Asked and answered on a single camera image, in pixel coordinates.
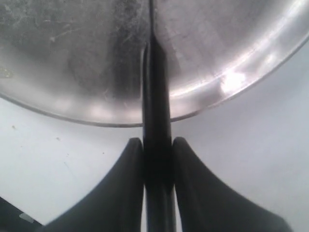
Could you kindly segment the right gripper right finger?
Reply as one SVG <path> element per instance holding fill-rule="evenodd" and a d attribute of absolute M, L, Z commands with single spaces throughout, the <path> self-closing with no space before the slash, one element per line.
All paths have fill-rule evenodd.
<path fill-rule="evenodd" d="M 290 232 L 280 216 L 238 194 L 198 158 L 188 142 L 173 141 L 177 202 L 184 232 Z"/>

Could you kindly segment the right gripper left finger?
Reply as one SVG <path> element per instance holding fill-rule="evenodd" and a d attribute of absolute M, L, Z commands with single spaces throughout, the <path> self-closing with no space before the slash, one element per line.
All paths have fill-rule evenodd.
<path fill-rule="evenodd" d="M 39 230 L 139 232 L 143 190 L 142 143 L 139 138 L 131 138 L 101 182 L 74 207 Z"/>

